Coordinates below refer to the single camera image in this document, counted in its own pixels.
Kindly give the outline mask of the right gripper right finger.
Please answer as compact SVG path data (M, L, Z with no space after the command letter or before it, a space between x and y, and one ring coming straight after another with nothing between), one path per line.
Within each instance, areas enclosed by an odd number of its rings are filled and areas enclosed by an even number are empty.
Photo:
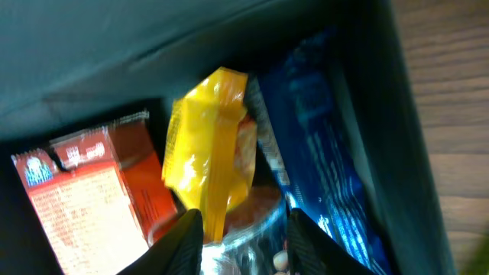
M289 214L287 243L292 275L374 275L301 209L292 209Z

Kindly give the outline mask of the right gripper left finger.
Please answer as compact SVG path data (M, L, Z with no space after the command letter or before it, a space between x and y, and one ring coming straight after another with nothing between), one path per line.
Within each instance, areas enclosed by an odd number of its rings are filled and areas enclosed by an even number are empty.
M190 209L166 235L118 275L199 275L202 248L202 215L198 209Z

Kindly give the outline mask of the small red Pringles can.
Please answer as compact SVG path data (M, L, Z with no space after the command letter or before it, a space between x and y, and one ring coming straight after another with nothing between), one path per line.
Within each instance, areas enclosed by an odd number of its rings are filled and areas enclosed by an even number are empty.
M204 240L200 273L251 275L285 273L287 209L274 186L254 186L244 199L224 210L224 196L203 192L204 216L219 218L222 235Z

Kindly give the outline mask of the red and white carton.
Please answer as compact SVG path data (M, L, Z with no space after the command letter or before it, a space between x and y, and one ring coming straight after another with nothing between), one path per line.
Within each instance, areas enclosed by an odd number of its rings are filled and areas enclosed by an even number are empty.
M177 214L148 111L11 157L64 274L116 274Z

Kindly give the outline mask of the small orange yellow snack bag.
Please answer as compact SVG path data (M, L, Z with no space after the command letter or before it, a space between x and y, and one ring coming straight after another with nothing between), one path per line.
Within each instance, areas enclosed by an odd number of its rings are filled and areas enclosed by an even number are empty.
M227 212L253 181L257 132L243 103L247 81L220 67L172 106L162 179L186 209L202 213L210 242L223 239Z

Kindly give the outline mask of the blue snack bar wrapper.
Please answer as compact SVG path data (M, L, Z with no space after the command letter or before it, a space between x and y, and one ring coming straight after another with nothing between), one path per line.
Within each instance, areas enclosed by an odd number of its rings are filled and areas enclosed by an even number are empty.
M255 73L245 101L257 120L257 142L290 207L301 209L367 270L392 272L365 211L365 192L335 116L325 75L332 30L302 40Z

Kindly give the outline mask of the dark green box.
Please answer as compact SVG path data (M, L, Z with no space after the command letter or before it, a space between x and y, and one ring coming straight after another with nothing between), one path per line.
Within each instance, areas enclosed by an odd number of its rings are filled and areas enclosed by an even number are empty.
M60 272L13 153L133 101L167 107L216 68L257 69L327 26L398 270L453 274L389 1L3 1L1 272Z

